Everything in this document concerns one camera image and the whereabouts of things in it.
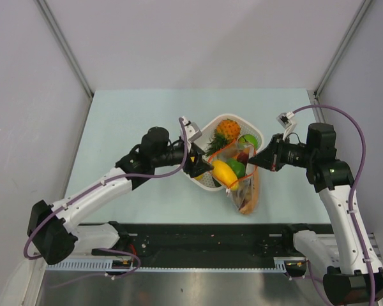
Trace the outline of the yellow mango front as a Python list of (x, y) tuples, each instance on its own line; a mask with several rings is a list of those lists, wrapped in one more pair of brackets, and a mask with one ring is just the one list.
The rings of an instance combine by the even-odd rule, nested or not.
[(238, 178), (233, 172), (232, 168), (221, 160), (214, 160), (212, 162), (213, 170), (212, 176), (227, 189), (235, 191), (238, 189)]

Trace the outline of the clear zip bag red zipper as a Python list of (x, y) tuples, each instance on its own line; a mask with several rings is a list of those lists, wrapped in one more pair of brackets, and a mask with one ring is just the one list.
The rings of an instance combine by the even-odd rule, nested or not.
[(256, 153), (252, 143), (234, 140), (208, 159), (212, 178), (226, 189), (227, 197), (243, 215), (253, 213), (260, 198), (260, 174), (248, 162)]

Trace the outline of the brown longan bunch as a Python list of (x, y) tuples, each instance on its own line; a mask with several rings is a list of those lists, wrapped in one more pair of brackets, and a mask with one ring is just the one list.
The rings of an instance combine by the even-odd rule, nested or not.
[(241, 210), (252, 200), (252, 188), (248, 188), (246, 191), (240, 193), (239, 197), (239, 209)]

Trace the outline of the dark green avocado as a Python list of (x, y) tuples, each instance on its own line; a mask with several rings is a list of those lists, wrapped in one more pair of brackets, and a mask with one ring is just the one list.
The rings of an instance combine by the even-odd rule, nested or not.
[(213, 183), (216, 187), (221, 187), (222, 185), (216, 180), (213, 178)]

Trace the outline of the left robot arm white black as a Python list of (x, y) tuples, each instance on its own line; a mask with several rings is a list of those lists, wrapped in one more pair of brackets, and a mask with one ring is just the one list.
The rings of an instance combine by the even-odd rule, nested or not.
[(73, 253), (110, 250), (120, 255), (127, 250), (128, 239), (119, 232), (118, 223), (83, 226), (81, 222), (108, 202), (135, 190), (149, 179), (162, 178), (156, 169), (175, 166), (168, 177), (183, 171), (191, 178), (212, 170), (195, 144), (202, 135), (191, 122), (181, 124), (181, 136), (175, 142), (163, 127), (152, 127), (139, 144), (115, 166), (83, 191), (48, 204), (41, 200), (31, 210), (24, 257), (43, 258), (54, 265)]

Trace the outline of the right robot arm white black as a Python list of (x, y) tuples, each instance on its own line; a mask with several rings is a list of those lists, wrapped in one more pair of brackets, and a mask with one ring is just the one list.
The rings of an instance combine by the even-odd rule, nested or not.
[(351, 195), (354, 178), (348, 164), (336, 157), (336, 132), (324, 123), (308, 126), (305, 143), (293, 144), (283, 134), (249, 163), (270, 171), (285, 165), (306, 169), (328, 213), (338, 250), (332, 251), (304, 224), (283, 237), (282, 249), (289, 256), (305, 255), (323, 274), (323, 288), (333, 305), (375, 303), (383, 298), (383, 266), (369, 241)]

